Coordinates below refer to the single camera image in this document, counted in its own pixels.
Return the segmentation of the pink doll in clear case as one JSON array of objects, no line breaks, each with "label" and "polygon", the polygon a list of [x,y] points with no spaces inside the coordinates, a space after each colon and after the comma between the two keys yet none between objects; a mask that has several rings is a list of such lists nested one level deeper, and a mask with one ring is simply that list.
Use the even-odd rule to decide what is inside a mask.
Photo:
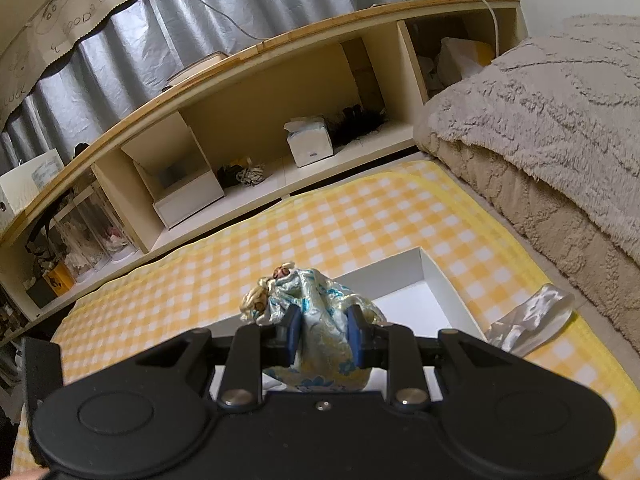
[{"label": "pink doll in clear case", "polygon": [[128,258],[136,251],[122,220],[97,183],[82,204],[94,235],[114,262]]}]

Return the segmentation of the yellow small box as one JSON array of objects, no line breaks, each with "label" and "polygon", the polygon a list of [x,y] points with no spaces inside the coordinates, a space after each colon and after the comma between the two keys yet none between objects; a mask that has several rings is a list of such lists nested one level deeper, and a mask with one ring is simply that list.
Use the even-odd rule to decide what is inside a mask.
[{"label": "yellow small box", "polygon": [[63,296],[75,285],[75,280],[64,262],[58,262],[51,270],[43,273],[43,278],[52,288],[56,296]]}]

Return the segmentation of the beige fluffy blanket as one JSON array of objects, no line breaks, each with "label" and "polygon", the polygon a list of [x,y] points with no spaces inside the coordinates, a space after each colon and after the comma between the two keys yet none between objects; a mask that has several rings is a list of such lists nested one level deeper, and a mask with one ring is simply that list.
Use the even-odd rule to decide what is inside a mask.
[{"label": "beige fluffy blanket", "polygon": [[430,99],[414,137],[638,344],[638,18],[524,40]]}]

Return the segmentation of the roll of tape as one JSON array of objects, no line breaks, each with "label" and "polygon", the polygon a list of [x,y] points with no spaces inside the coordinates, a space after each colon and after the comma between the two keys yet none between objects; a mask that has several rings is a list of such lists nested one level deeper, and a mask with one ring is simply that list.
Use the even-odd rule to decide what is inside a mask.
[{"label": "roll of tape", "polygon": [[32,172],[36,188],[42,191],[63,169],[64,165],[58,155],[49,157]]}]

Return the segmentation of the white shallow cardboard box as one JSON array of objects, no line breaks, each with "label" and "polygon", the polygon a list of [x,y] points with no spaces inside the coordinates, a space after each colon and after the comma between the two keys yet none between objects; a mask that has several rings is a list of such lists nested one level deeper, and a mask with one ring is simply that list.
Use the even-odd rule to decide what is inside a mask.
[{"label": "white shallow cardboard box", "polygon": [[[342,285],[365,296],[382,311],[386,320],[408,326],[416,336],[437,336],[443,328],[456,328],[486,342],[486,337],[468,307],[439,266],[420,247],[388,257],[336,279]],[[213,336],[233,336],[241,326],[240,315],[223,318],[208,328]],[[320,382],[319,376],[297,389],[262,374],[267,391],[344,392],[335,382]],[[372,368],[363,391],[386,388],[386,370]]]}]

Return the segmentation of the white tissue box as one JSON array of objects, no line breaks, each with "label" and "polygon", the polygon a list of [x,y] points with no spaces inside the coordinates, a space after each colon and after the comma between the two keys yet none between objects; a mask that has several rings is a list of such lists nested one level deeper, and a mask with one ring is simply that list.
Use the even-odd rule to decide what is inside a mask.
[{"label": "white tissue box", "polygon": [[305,167],[334,155],[332,141],[322,116],[293,118],[283,129],[288,133],[295,165]]}]

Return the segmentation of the silver curtain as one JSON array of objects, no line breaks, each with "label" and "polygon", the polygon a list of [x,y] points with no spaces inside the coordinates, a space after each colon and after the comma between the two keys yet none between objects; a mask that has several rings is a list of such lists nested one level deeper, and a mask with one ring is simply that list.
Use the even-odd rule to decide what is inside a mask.
[{"label": "silver curtain", "polygon": [[400,0],[130,0],[52,63],[1,129],[1,169],[51,148],[69,162],[165,87],[216,51],[375,3]]}]

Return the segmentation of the blue floral silk pouch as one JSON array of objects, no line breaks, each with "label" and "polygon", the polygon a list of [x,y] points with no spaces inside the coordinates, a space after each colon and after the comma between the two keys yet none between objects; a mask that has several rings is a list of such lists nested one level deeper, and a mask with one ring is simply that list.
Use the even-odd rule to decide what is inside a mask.
[{"label": "blue floral silk pouch", "polygon": [[362,390],[371,372],[356,367],[352,359],[347,339],[347,310],[352,306],[360,307],[369,323],[386,320],[371,300],[316,269],[301,269],[287,262],[260,278],[243,297],[243,323],[279,323],[290,307],[302,312],[294,361],[289,366],[265,368],[268,386],[273,388],[280,382],[284,388],[299,392]]}]

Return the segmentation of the white storage box on shelf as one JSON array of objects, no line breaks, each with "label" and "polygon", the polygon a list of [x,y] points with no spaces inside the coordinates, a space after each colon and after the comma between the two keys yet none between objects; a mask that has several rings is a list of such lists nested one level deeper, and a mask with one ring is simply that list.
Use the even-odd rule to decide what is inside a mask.
[{"label": "white storage box on shelf", "polygon": [[4,232],[14,218],[39,194],[32,172],[51,156],[60,155],[54,148],[28,162],[24,162],[1,177],[0,183],[0,230]]}]

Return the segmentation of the open white small box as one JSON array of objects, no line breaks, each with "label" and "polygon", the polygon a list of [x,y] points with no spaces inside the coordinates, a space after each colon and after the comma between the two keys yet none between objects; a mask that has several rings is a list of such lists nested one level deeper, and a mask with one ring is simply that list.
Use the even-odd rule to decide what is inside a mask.
[{"label": "open white small box", "polygon": [[134,162],[166,229],[224,197],[201,145],[179,113],[139,133],[122,151]]}]

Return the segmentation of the brown paper valance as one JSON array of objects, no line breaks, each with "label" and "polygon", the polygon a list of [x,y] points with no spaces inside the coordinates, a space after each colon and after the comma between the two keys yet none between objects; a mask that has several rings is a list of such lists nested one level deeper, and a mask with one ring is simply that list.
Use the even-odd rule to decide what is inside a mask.
[{"label": "brown paper valance", "polygon": [[[128,0],[37,0],[35,13],[15,34],[1,33],[1,121],[26,99],[44,70],[72,50]],[[15,0],[15,11],[26,0]]]}]

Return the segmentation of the book on shelf top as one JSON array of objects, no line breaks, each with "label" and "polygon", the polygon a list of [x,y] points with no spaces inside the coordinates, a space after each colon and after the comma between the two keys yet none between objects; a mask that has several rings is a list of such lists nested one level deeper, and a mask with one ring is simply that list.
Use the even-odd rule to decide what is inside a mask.
[{"label": "book on shelf top", "polygon": [[228,55],[226,55],[224,52],[219,51],[207,55],[205,58],[202,58],[198,62],[192,63],[182,70],[179,70],[177,73],[171,75],[168,81],[166,81],[163,90],[166,91],[172,87],[175,87],[176,84],[180,84],[180,82],[183,82],[193,77],[194,75],[201,73],[202,70],[207,70],[209,67],[215,66],[226,58],[228,58]]}]

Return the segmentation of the wooden headboard shelf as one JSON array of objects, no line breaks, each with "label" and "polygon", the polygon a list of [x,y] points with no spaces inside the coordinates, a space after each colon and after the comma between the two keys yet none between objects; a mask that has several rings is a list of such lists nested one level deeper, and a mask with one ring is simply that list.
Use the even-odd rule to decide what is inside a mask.
[{"label": "wooden headboard shelf", "polygon": [[[520,0],[416,0],[328,18],[256,44],[176,84],[107,130],[70,162],[1,237],[1,288],[37,324],[100,287],[217,226],[290,193],[413,146],[428,98],[418,47],[461,36],[505,51],[526,36]],[[355,140],[322,162],[295,165],[283,126],[372,108],[382,126],[359,125]],[[122,146],[179,113],[224,189],[224,197],[166,229]],[[29,296],[30,229],[66,192],[95,176],[136,251],[109,262],[63,296]]]}]

